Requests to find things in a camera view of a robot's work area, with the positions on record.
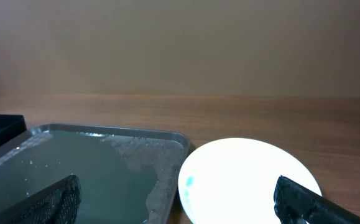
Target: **wooden table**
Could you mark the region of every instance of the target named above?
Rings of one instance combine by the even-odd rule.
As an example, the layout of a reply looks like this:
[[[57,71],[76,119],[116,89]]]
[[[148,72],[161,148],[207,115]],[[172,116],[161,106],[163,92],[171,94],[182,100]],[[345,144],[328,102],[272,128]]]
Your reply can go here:
[[[196,148],[230,137],[265,141],[294,155],[326,198],[360,216],[360,99],[0,96],[0,113],[23,114],[28,128],[80,123],[179,131]],[[178,198],[169,223],[191,223]]]

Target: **wall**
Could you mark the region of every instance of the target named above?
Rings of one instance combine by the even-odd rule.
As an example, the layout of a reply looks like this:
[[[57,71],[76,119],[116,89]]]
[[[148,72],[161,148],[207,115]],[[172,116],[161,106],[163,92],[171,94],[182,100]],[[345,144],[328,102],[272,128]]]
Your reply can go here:
[[[0,0],[0,94],[360,96],[360,1]]]

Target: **plate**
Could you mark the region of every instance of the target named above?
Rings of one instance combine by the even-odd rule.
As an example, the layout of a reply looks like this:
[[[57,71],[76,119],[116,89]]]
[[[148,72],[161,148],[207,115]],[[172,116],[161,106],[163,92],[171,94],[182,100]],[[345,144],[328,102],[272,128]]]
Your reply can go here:
[[[262,141],[221,139],[199,147],[183,163],[178,190],[194,224],[280,224],[274,190],[280,175],[321,195],[308,169],[289,153]]]

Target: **round white plate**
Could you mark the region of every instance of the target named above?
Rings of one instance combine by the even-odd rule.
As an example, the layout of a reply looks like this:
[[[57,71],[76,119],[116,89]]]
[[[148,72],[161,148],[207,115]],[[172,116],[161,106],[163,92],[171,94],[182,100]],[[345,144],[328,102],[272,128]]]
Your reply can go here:
[[[274,212],[280,175],[321,195],[311,173],[296,158],[273,145],[243,138],[198,148],[182,165],[178,189],[194,224],[280,224]]]

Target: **blue-green stain on plate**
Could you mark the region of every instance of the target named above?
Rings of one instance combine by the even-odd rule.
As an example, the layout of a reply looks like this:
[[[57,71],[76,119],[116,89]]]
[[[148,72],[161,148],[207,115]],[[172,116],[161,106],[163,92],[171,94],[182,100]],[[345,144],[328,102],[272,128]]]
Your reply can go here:
[[[188,180],[187,180],[187,187],[191,187],[192,183],[193,183],[193,177],[190,176],[190,177],[188,177]]]

